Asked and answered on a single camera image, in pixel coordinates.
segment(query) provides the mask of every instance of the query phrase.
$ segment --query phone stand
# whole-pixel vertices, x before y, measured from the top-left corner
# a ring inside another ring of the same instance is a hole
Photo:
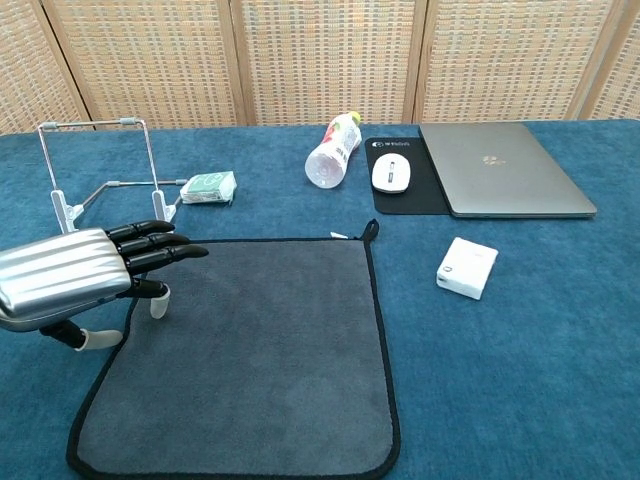
[[[59,130],[61,128],[74,128],[74,127],[95,127],[101,125],[122,125],[122,126],[142,126],[144,132],[144,138],[147,144],[147,153],[149,155],[149,164],[151,165],[151,174],[153,176],[152,181],[148,182],[127,182],[120,180],[108,180],[103,183],[95,192],[93,192],[87,199],[78,205],[68,205],[65,200],[64,192],[59,187],[56,177],[53,173],[53,167],[51,165],[51,158],[49,156],[49,149],[45,142],[45,131]],[[151,194],[151,201],[153,202],[153,209],[155,211],[156,220],[164,220],[165,222],[171,222],[176,214],[178,204],[180,203],[180,196],[172,205],[167,205],[164,192],[160,190],[160,185],[184,185],[187,183],[186,179],[178,180],[160,180],[156,176],[156,167],[153,160],[153,153],[151,151],[151,140],[149,138],[149,130],[144,120],[136,117],[125,117],[118,120],[103,120],[92,122],[71,122],[71,123],[58,123],[58,122],[44,122],[38,126],[38,135],[40,137],[40,143],[42,144],[42,150],[44,152],[44,158],[47,162],[47,168],[49,169],[49,175],[51,176],[51,182],[53,183],[53,190],[51,191],[51,201],[53,202],[53,208],[58,218],[58,223],[62,233],[69,233],[76,231],[77,228],[74,224],[75,220],[80,217],[93,202],[98,195],[104,190],[111,187],[130,187],[139,185],[153,185],[155,188]]]

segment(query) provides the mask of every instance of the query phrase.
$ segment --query computer mouse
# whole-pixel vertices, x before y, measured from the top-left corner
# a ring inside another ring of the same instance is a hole
[[[380,192],[402,193],[409,186],[410,178],[409,160],[397,153],[382,155],[373,164],[371,183]]]

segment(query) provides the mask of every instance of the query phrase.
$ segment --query blue carpet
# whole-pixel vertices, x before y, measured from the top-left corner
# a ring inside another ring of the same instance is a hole
[[[372,248],[402,432],[388,478],[640,478],[640,122],[529,125],[596,204],[595,219],[381,215],[364,148],[335,190],[307,181],[323,126],[151,133],[162,178],[235,172],[231,207],[180,206],[177,231],[194,239],[358,235],[378,219]],[[418,136],[415,125],[362,133]],[[150,177],[140,132],[48,138],[70,204],[105,180]],[[37,136],[1,137],[0,165],[0,249],[59,233]],[[78,226],[151,217],[151,188],[130,187],[99,197]],[[500,252],[480,302],[435,285],[455,236]],[[76,321],[122,328],[127,307]],[[0,478],[76,478],[67,435],[108,355],[0,331]]]

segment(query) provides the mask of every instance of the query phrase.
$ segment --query silver laptop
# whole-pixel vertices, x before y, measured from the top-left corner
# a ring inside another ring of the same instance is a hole
[[[522,123],[423,123],[459,217],[593,217],[597,209]]]

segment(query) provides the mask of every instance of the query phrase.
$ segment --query white power adapter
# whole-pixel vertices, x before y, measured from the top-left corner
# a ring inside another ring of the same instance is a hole
[[[480,300],[497,256],[493,248],[456,237],[438,268],[436,284]]]

